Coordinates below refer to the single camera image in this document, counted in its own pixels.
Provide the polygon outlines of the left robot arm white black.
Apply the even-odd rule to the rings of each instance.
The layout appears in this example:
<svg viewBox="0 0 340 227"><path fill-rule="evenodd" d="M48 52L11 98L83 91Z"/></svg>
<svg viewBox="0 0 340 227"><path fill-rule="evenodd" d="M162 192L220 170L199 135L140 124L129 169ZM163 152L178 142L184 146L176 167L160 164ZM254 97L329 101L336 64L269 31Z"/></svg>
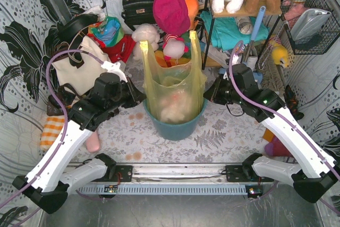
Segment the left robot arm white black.
<svg viewBox="0 0 340 227"><path fill-rule="evenodd" d="M73 191L95 180L118 181L117 163L108 155L96 155L88 163L66 173L65 169L83 143L119 107L132 108L145 100L129 78L103 73L90 93L76 102L66 124L41 161L27 175L17 176L12 185L48 214L59 210Z"/></svg>

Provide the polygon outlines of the blue floor mop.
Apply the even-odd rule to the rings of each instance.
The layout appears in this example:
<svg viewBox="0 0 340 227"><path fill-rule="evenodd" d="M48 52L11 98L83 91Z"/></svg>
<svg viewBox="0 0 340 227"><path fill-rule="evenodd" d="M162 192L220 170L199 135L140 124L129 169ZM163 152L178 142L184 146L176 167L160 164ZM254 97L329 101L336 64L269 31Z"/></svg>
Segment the blue floor mop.
<svg viewBox="0 0 340 227"><path fill-rule="evenodd" d="M258 15L256 17L256 21L255 21L254 26L253 26L253 31L252 31L252 34L251 34L250 42L248 43L248 47L247 47L247 49L245 51L245 55L244 55L245 61L248 60L252 44L253 44L253 42L256 39L256 36L258 34L260 25L262 23L264 15L265 15L265 11L266 11L266 7L265 6L261 6L260 9L259 9ZM229 64L228 64L229 68L232 67L233 59L235 57L238 57L239 51L242 49L243 46L244 46L243 41L240 41L240 42L238 42L235 45L235 47L234 47L234 49L233 49L233 51L231 53L231 56L229 58Z"/></svg>

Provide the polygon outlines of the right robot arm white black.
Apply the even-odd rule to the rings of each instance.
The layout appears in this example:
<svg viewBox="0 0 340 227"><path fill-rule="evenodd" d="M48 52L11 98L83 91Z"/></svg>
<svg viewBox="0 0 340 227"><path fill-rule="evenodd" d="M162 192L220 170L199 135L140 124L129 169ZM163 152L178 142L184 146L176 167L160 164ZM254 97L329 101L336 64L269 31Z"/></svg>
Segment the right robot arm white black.
<svg viewBox="0 0 340 227"><path fill-rule="evenodd" d="M275 92L258 87L246 65L236 64L219 74L204 97L215 104L238 104L246 115L270 130L297 161L284 163L255 153L242 163L247 179L285 183L310 203L316 203L339 181L339 162L313 141Z"/></svg>

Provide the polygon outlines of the teal trash bin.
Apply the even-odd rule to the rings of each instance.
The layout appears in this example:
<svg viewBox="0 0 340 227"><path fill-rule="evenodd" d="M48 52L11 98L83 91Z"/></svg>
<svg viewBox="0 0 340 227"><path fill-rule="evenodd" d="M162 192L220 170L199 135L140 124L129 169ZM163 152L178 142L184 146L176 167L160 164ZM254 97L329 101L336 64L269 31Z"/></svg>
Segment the teal trash bin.
<svg viewBox="0 0 340 227"><path fill-rule="evenodd" d="M164 139L171 141L179 141L186 139L193 134L196 127L198 126L200 118L203 116L203 113L208 105L208 101L204 99L202 109L199 115L197 115L193 120L182 124L168 124L160 122L156 118L154 118L149 112L146 99L142 102L142 104L146 113L151 118L157 133Z"/></svg>

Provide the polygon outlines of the yellow trash bag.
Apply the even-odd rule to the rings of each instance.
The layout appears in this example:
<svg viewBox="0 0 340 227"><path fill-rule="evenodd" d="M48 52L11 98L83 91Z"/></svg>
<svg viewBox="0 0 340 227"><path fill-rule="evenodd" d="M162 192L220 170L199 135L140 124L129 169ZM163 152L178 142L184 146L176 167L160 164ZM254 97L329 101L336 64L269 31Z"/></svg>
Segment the yellow trash bag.
<svg viewBox="0 0 340 227"><path fill-rule="evenodd" d="M199 115L203 105L206 75L202 72L202 57L199 38L194 30L190 31L191 60L186 64L170 68L161 67L155 58L148 41L142 41L144 83L147 107L151 115L159 120L159 100L170 93L183 91L192 96L193 119Z"/></svg>

